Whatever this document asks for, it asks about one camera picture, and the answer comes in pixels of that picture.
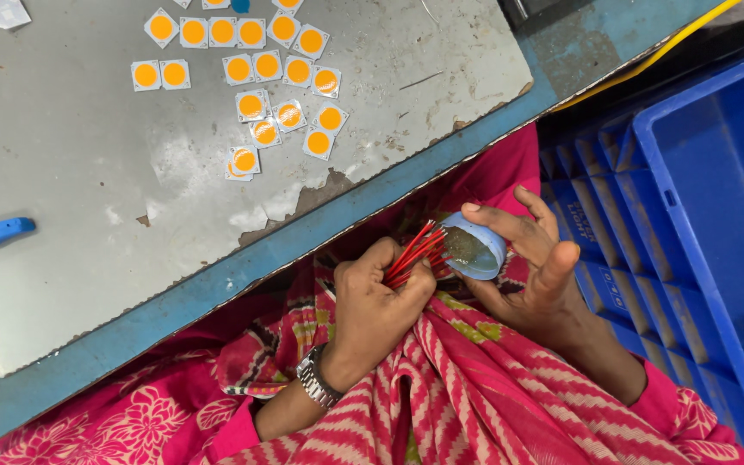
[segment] pink clothing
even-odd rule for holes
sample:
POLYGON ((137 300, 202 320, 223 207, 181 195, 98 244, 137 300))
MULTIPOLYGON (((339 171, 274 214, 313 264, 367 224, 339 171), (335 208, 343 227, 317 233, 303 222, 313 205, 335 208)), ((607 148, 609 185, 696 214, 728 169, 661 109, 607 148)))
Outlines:
MULTIPOLYGON (((699 395, 686 387, 676 386, 653 364, 639 356, 636 358, 645 365, 647 388, 630 407, 633 413, 655 428, 693 463, 744 463, 744 449, 737 445, 733 431, 718 424, 716 415, 702 403, 699 395)), ((512 390, 525 398, 525 404, 531 406, 541 420, 551 423, 547 413, 523 390, 516 385, 512 385, 512 390)), ((229 455, 260 443, 248 409, 250 404, 240 406, 229 422, 242 434, 236 448, 226 450, 229 455)))
MULTIPOLYGON (((260 443, 254 398, 287 386, 306 351, 334 333, 339 258, 464 201, 521 214, 508 192, 519 182, 538 192, 537 157, 534 127, 507 137, 299 262, 283 301, 238 299, 18 428, 0 440, 0 463, 744 463, 733 433, 654 365, 645 363, 648 386, 629 409, 479 311, 453 279, 439 280, 393 352, 320 421, 260 443)), ((497 284, 523 289, 527 270, 509 251, 497 284)))

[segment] workbench surface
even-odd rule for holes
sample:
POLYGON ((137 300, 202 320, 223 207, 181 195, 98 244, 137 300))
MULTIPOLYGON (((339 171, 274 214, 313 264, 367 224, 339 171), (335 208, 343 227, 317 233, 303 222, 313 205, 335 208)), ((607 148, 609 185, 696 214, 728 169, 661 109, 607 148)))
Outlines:
POLYGON ((198 50, 175 37, 162 50, 143 27, 158 8, 178 23, 239 16, 268 25, 278 10, 269 0, 244 14, 203 11, 199 0, 188 9, 172 0, 26 2, 34 21, 0 30, 0 219, 30 217, 37 231, 0 247, 0 376, 532 86, 494 0, 442 4, 428 3, 435 23, 417 0, 302 3, 295 19, 331 35, 315 62, 341 72, 328 99, 282 80, 226 82, 225 57, 295 55, 271 38, 260 50, 198 50), (152 59, 185 59, 191 88, 134 92, 131 63, 152 59), (272 106, 299 101, 310 124, 324 102, 349 114, 327 161, 304 153, 303 127, 260 149, 251 182, 226 179, 229 148, 256 145, 235 96, 258 89, 272 106))
MULTIPOLYGON (((59 350, 58 355, 0 379, 0 436, 145 352, 255 280, 315 249, 514 127, 584 89, 717 3, 718 0, 575 0, 565 2, 550 15, 534 18, 517 35, 535 80, 530 92, 369 182, 359 184, 337 171, 330 173, 323 189, 304 191, 309 202, 306 209, 320 205, 310 213, 285 227, 270 222, 266 226, 267 231, 274 229, 271 234, 78 338, 59 350), (347 190, 345 195, 323 203, 347 190)), ((156 50, 151 55, 151 59, 159 57, 156 50)), ((129 100, 133 97, 136 95, 129 95, 129 100)), ((70 285, 76 286, 77 278, 70 276, 70 285)))

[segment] metal watch strap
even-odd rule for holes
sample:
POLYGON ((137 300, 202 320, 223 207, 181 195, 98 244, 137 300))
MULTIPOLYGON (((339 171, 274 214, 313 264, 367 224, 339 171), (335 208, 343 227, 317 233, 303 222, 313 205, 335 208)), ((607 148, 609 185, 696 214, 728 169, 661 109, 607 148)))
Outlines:
POLYGON ((325 344, 321 344, 312 347, 312 350, 298 364, 297 371, 298 379, 303 383, 309 397, 319 406, 330 409, 337 404, 337 401, 343 397, 343 394, 335 391, 331 386, 326 384, 320 374, 320 370, 317 368, 324 346, 325 344))

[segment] pink sleeve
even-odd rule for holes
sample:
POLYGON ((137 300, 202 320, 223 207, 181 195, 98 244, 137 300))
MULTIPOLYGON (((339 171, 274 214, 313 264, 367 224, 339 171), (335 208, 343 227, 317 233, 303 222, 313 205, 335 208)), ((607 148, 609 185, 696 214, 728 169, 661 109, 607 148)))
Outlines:
POLYGON ((744 449, 733 431, 719 425, 717 416, 699 395, 677 386, 652 363, 645 365, 647 387, 630 410, 664 435, 693 463, 744 464, 744 449))
POLYGON ((252 404, 254 404, 254 397, 247 397, 237 407, 232 419, 220 428, 217 436, 214 436, 211 447, 206 450, 211 463, 216 463, 219 459, 232 456, 260 443, 260 437, 254 428, 254 417, 251 414, 252 404))

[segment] blue plastic crate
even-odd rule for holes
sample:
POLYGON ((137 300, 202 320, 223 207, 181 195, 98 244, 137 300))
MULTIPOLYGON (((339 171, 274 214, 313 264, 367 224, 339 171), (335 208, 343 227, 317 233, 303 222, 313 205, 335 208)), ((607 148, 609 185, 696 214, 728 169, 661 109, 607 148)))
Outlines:
POLYGON ((590 308, 744 445, 744 60, 656 95, 543 148, 542 196, 590 308))

